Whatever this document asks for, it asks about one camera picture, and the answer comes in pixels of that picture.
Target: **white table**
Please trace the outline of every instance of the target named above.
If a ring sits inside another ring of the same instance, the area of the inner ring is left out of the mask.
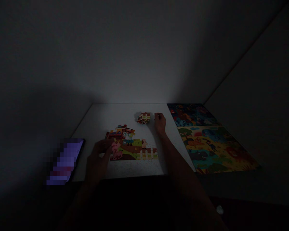
[[[136,118],[141,112],[151,113],[151,121],[146,125],[136,122]],[[156,112],[164,114],[167,120],[166,133],[169,139],[190,167],[196,171],[167,104],[93,104],[72,136],[72,138],[86,140],[72,181],[84,180],[87,157],[95,142],[104,139],[106,132],[115,131],[119,124],[126,124],[135,130],[133,139],[146,139],[147,143],[157,147],[159,160],[109,161],[105,179],[167,174],[162,147],[154,130],[154,113]]]

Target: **dark floor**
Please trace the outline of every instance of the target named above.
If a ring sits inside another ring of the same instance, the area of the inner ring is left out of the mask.
[[[53,230],[80,185],[71,182],[44,189],[34,202],[21,210],[8,217],[0,216],[0,228]],[[105,228],[128,224],[128,229],[133,230],[190,230],[183,203],[167,176],[104,180],[94,197],[98,200],[90,205],[90,212]],[[222,219],[229,230],[285,230],[289,227],[289,207],[215,197],[211,201],[215,206],[222,206]],[[89,222],[93,220],[90,216],[86,218]]]

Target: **pile of puzzle pieces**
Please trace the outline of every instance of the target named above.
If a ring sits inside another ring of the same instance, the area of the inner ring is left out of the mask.
[[[152,160],[158,159],[157,148],[151,147],[145,139],[132,139],[135,130],[118,125],[116,131],[106,133],[105,139],[114,138],[110,160]]]
[[[137,123],[146,124],[150,121],[151,115],[148,112],[141,113],[137,118]]]

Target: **hand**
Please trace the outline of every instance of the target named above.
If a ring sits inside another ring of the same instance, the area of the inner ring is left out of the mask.
[[[166,119],[162,113],[155,113],[155,129],[159,136],[166,135]]]
[[[94,145],[91,155],[87,158],[86,176],[84,182],[94,188],[104,177],[107,171],[107,164],[111,155],[111,140],[101,140]]]

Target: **pixelated screen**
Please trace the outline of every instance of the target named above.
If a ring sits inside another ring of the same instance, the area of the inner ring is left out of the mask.
[[[53,169],[47,176],[46,185],[65,185],[76,167],[76,160],[84,139],[65,139],[60,153],[53,162]]]

